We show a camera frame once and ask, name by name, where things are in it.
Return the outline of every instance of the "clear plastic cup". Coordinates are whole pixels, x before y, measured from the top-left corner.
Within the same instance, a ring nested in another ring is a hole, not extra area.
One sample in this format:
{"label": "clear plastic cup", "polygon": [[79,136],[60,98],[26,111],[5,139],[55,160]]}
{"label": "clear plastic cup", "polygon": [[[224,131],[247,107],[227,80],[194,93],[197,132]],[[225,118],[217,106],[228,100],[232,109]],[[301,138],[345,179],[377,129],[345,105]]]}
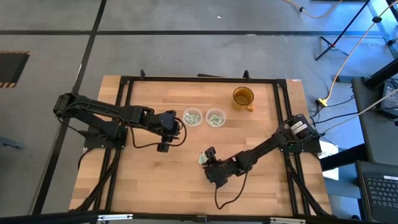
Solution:
{"label": "clear plastic cup", "polygon": [[[223,121],[221,122],[221,124],[211,124],[211,123],[209,122],[209,119],[211,118],[211,116],[212,116],[213,114],[222,117]],[[210,109],[209,111],[207,111],[206,120],[207,120],[207,123],[208,123],[212,128],[218,128],[218,127],[221,127],[221,126],[225,123],[226,114],[225,114],[225,112],[224,112],[223,110],[221,110],[221,109],[219,109],[219,108],[212,108],[212,109]]]}
{"label": "clear plastic cup", "polygon": [[[198,115],[199,116],[198,121],[196,123],[189,122],[185,117],[185,114],[187,114],[187,113],[189,115]],[[184,124],[191,126],[191,127],[198,126],[202,120],[203,120],[203,114],[201,113],[201,111],[198,108],[188,108],[184,111],[184,114],[182,115],[182,121],[184,122]]]}

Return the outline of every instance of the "white cable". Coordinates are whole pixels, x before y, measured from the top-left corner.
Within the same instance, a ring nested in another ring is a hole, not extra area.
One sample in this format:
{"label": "white cable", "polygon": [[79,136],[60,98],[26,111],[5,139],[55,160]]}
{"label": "white cable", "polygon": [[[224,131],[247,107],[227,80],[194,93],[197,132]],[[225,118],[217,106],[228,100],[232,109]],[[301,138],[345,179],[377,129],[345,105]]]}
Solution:
{"label": "white cable", "polygon": [[329,15],[329,13],[331,13],[333,10],[335,10],[336,7],[337,7],[343,0],[340,0],[335,6],[333,6],[331,9],[329,9],[329,11],[327,11],[326,13],[324,13],[324,14],[321,15],[321,16],[311,16],[311,15],[304,9],[304,7],[299,6],[296,2],[293,2],[293,1],[291,1],[291,0],[284,0],[284,1],[289,2],[289,3],[293,4],[293,5],[295,5],[295,6],[298,7],[299,9],[303,8],[303,12],[306,13],[306,15],[309,16],[309,17],[311,17],[312,19],[320,19],[320,18],[322,18],[323,16]]}
{"label": "white cable", "polygon": [[[380,13],[380,15],[378,15],[378,17],[381,17],[390,7],[392,7],[392,6],[393,6],[395,3],[397,3],[397,2],[398,2],[398,0],[394,1],[393,3],[391,3],[385,10],[383,10],[383,11]],[[333,79],[333,83],[331,84],[331,87],[330,87],[330,91],[329,91],[328,96],[327,96],[324,100],[321,99],[321,100],[323,100],[324,104],[326,104],[327,101],[329,100],[329,98],[331,97],[331,93],[332,93],[332,91],[333,91],[333,87],[334,87],[334,85],[335,85],[335,83],[336,83],[337,77],[340,75],[340,72],[342,71],[342,69],[343,69],[344,66],[346,65],[348,59],[351,57],[351,55],[354,53],[354,51],[358,48],[358,46],[360,45],[360,43],[364,40],[364,38],[366,37],[366,35],[369,33],[369,31],[372,29],[372,27],[373,27],[375,24],[376,24],[376,23],[373,22],[373,24],[372,24],[372,25],[369,27],[369,29],[364,33],[364,35],[362,36],[362,38],[359,40],[359,42],[355,45],[355,47],[352,49],[352,51],[351,51],[351,52],[348,54],[348,56],[346,57],[344,63],[342,64],[342,66],[341,66],[340,69],[338,70],[338,72],[337,72],[335,78]]]}
{"label": "white cable", "polygon": [[374,106],[376,106],[378,103],[380,103],[381,101],[385,100],[387,97],[393,95],[393,94],[396,93],[396,92],[398,92],[398,89],[396,89],[396,90],[392,91],[391,93],[387,94],[385,97],[381,98],[380,100],[377,100],[375,103],[373,103],[372,105],[370,105],[370,106],[369,106],[368,108],[366,108],[365,110],[362,110],[362,111],[361,111],[360,113],[358,113],[357,115],[355,115],[355,116],[353,116],[353,117],[351,117],[351,118],[348,118],[347,120],[345,120],[345,121],[343,121],[343,122],[340,122],[340,123],[338,123],[338,124],[336,124],[336,125],[334,125],[334,126],[328,128],[328,129],[326,129],[323,133],[326,133],[326,132],[329,131],[330,129],[335,128],[335,127],[337,127],[337,126],[339,126],[339,125],[342,125],[342,124],[344,124],[345,122],[350,121],[350,120],[352,120],[352,119],[358,117],[359,115],[361,115],[361,114],[367,112],[368,110],[370,110],[371,108],[373,108]]}

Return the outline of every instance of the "mug handle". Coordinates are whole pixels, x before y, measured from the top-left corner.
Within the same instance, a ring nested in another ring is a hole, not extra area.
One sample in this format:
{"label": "mug handle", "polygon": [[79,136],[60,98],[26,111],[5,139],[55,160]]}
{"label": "mug handle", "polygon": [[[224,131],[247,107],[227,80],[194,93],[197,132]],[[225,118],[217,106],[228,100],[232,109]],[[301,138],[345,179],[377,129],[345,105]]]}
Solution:
{"label": "mug handle", "polygon": [[254,104],[251,103],[251,104],[247,105],[245,109],[246,109],[248,112],[253,112],[253,110],[254,110]]}

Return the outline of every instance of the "yellow cable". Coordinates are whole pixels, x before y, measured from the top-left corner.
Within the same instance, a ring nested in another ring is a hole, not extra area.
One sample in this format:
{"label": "yellow cable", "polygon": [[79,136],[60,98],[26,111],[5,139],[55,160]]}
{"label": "yellow cable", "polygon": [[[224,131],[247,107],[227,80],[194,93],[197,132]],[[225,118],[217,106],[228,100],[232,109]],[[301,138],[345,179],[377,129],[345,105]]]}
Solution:
{"label": "yellow cable", "polygon": [[[393,3],[391,3],[391,4],[380,14],[380,16],[378,16],[378,17],[381,17],[390,7],[392,7],[392,6],[393,6],[395,3],[397,3],[397,2],[398,2],[398,0],[394,1]],[[348,54],[346,60],[344,61],[344,63],[343,63],[342,66],[340,67],[340,69],[338,70],[338,72],[337,72],[337,74],[336,74],[336,76],[335,76],[335,79],[333,80],[333,83],[331,84],[328,97],[326,97],[324,100],[323,100],[323,99],[320,99],[320,100],[321,100],[321,103],[324,104],[325,106],[327,105],[326,103],[327,103],[327,101],[329,100],[329,98],[330,98],[330,96],[331,96],[331,92],[332,92],[333,87],[334,87],[334,85],[335,85],[335,83],[336,83],[337,77],[339,76],[339,74],[340,74],[340,72],[342,71],[343,67],[346,65],[348,59],[351,57],[351,55],[353,54],[353,52],[357,49],[357,47],[360,45],[360,43],[363,41],[363,39],[366,37],[366,35],[369,33],[369,31],[372,29],[372,27],[373,27],[375,24],[376,24],[376,23],[373,22],[373,24],[369,27],[369,29],[364,33],[364,35],[362,36],[361,40],[359,40],[359,42],[355,45],[355,47],[352,49],[352,51]]]}
{"label": "yellow cable", "polygon": [[[301,6],[299,6],[296,2],[293,2],[293,1],[291,1],[291,0],[284,0],[284,1],[287,1],[287,2],[289,2],[289,3],[291,3],[291,4],[295,5],[295,6],[297,6],[298,8],[301,8]],[[306,13],[306,15],[309,16],[309,17],[311,17],[312,19],[319,19],[319,18],[322,18],[323,16],[329,15],[329,13],[331,13],[333,10],[335,10],[336,7],[337,7],[342,1],[343,1],[343,0],[340,0],[335,6],[333,6],[331,9],[329,9],[328,12],[326,12],[324,15],[321,15],[321,16],[311,16],[309,13],[306,12],[305,9],[303,9],[303,12]]]}

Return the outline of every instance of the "wooden tabletop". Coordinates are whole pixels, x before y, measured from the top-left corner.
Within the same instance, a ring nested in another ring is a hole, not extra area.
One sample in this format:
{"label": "wooden tabletop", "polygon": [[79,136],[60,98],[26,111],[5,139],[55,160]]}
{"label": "wooden tabletop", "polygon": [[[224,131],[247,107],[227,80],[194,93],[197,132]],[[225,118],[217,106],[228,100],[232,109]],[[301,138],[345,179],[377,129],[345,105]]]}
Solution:
{"label": "wooden tabletop", "polygon": [[[104,76],[98,100],[114,104],[119,80],[120,76]],[[301,81],[287,80],[287,83],[293,114],[308,116]],[[232,92],[239,86],[246,86],[254,92],[255,110],[252,113],[234,111],[231,107]],[[226,122],[220,128],[211,128],[205,120],[197,127],[187,126],[185,143],[170,147],[168,153],[157,152],[156,146],[134,148],[129,133],[126,148],[121,153],[111,206],[113,212],[292,215],[283,155],[278,150],[258,160],[248,174],[240,198],[222,210],[215,205],[215,185],[207,181],[198,163],[200,153],[211,146],[215,147],[217,158],[226,159],[257,146],[275,132],[279,124],[271,84],[134,82],[131,105],[148,106],[156,113],[175,110],[179,118],[189,107],[200,109],[204,115],[211,108],[221,108],[226,113]],[[138,146],[160,141],[159,136],[139,129],[134,130],[134,136]],[[79,206],[93,190],[100,175],[103,155],[103,149],[95,149],[82,160],[70,208]],[[307,153],[302,153],[301,159],[306,186],[323,209],[330,213],[318,159]],[[242,183],[243,176],[230,177],[228,183],[218,190],[218,203],[221,205],[235,198]],[[303,213],[300,191],[295,187],[299,211]],[[105,204],[107,187],[104,189],[100,208]]]}

